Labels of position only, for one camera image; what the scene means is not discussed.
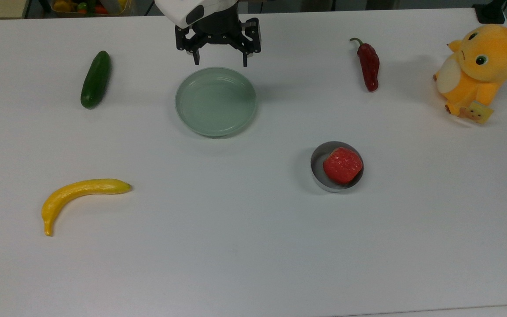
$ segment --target basket of vegetables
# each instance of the basket of vegetables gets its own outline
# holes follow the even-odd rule
[[[60,18],[135,15],[134,0],[52,0],[52,11]]]

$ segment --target plush toy eye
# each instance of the plush toy eye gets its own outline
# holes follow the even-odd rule
[[[486,55],[479,55],[476,58],[477,65],[484,65],[489,61],[489,58]]]

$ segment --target plush toy ear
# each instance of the plush toy ear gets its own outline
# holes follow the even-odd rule
[[[449,49],[452,52],[457,52],[459,50],[459,47],[461,46],[461,40],[455,40],[455,41],[447,44],[447,46],[449,46]]]

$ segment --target pepper stem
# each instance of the pepper stem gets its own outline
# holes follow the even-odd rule
[[[349,40],[350,40],[350,41],[356,40],[357,42],[359,42],[359,43],[360,43],[360,46],[364,44],[364,43],[363,43],[360,39],[358,39],[358,38],[356,38],[356,37],[352,37],[352,38],[350,38]]]

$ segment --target green plate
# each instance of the green plate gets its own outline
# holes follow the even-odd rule
[[[177,114],[196,133],[225,136],[250,122],[257,108],[255,90],[242,74],[205,68],[181,83],[175,96]]]

